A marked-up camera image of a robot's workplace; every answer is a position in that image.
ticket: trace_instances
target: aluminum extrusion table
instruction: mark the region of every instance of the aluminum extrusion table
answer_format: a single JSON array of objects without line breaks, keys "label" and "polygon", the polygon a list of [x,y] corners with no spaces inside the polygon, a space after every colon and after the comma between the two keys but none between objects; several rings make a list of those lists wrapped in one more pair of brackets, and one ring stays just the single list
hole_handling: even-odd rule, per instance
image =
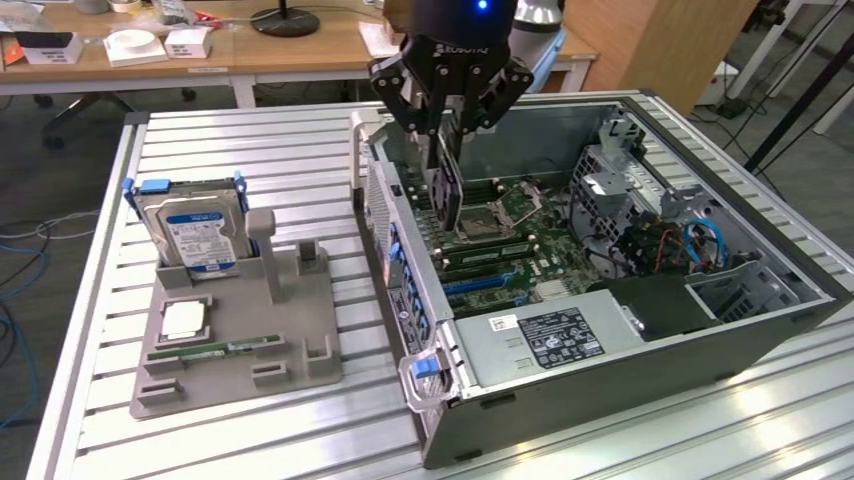
[{"label": "aluminum extrusion table", "polygon": [[[658,99],[635,99],[854,289],[852,258]],[[349,198],[349,115],[365,106],[160,113],[126,126],[28,478],[853,475],[852,308],[725,382],[455,467],[421,467]],[[649,148],[670,182],[690,181],[669,154]],[[329,249],[346,377],[327,387],[136,421],[128,402],[156,251],[120,199],[120,181],[224,177],[235,169],[247,177],[251,206],[275,209],[278,248],[319,237]]]}]

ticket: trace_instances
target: power supply label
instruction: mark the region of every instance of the power supply label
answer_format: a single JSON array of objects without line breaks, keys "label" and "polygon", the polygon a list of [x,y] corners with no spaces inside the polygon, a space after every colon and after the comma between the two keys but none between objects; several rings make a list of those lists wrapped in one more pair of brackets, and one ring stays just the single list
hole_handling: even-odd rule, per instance
[{"label": "power supply label", "polygon": [[519,328],[543,368],[559,367],[605,354],[578,308],[521,318]]}]

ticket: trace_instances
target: wooden cabinet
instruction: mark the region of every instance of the wooden cabinet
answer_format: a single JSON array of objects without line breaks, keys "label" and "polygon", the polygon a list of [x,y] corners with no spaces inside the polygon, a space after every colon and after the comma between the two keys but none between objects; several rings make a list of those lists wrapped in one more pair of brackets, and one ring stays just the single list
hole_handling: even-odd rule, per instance
[{"label": "wooden cabinet", "polygon": [[758,0],[569,0],[565,23],[599,52],[583,90],[650,88],[687,114]]}]

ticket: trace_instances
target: gray plastic holder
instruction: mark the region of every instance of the gray plastic holder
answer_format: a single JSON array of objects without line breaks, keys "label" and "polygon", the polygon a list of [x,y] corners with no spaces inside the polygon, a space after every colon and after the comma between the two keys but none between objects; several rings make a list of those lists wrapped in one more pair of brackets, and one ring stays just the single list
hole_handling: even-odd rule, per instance
[{"label": "gray plastic holder", "polygon": [[[274,233],[272,210],[248,212],[247,234],[259,256],[238,260],[238,276],[194,282],[184,267],[158,268],[131,400],[134,418],[342,379],[326,250],[313,240],[274,252]],[[186,301],[206,305],[203,328],[190,338],[166,340],[166,308]],[[240,342],[252,339],[264,340],[239,351]],[[175,356],[164,356],[172,351]]]}]

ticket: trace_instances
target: chair wheel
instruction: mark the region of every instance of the chair wheel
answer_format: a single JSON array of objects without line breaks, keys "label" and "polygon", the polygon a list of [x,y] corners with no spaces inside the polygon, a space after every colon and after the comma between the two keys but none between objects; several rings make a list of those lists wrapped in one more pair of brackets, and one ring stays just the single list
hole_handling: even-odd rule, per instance
[{"label": "chair wheel", "polygon": [[66,142],[59,137],[46,136],[42,138],[42,145],[48,150],[62,150],[66,147]]},{"label": "chair wheel", "polygon": [[34,95],[32,99],[42,108],[51,108],[54,106],[54,97],[50,95]]}]

